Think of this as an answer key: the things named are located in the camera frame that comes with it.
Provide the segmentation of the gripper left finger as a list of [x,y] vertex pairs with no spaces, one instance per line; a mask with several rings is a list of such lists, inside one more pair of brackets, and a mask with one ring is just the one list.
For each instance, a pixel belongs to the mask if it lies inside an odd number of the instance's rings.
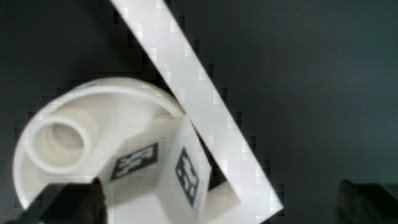
[[51,183],[12,224],[108,224],[99,179],[90,183]]

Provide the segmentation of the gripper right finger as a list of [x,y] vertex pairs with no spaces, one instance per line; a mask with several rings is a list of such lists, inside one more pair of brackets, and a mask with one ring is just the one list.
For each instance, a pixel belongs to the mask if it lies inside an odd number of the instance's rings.
[[398,224],[398,183],[353,183],[337,188],[336,224]]

